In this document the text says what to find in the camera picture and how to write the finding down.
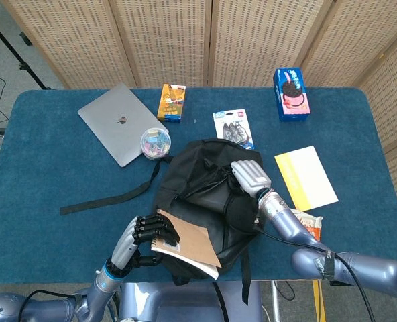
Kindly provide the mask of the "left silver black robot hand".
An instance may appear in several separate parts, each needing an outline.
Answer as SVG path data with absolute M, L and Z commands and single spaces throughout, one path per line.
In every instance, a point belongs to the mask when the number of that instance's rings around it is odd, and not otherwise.
M 111 275 L 121 278 L 127 276 L 133 268 L 157 265 L 157 257 L 142 257 L 139 251 L 140 244 L 152 242 L 154 239 L 163 239 L 170 246 L 175 246 L 180 241 L 180 236 L 163 214 L 134 217 L 107 260 L 106 269 Z

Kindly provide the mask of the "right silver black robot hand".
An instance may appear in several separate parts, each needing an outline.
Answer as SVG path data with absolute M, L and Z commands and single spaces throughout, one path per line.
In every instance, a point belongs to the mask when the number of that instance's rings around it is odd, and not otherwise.
M 255 160 L 234 161 L 231 170 L 241 188 L 251 197 L 262 189 L 271 188 L 272 181 Z

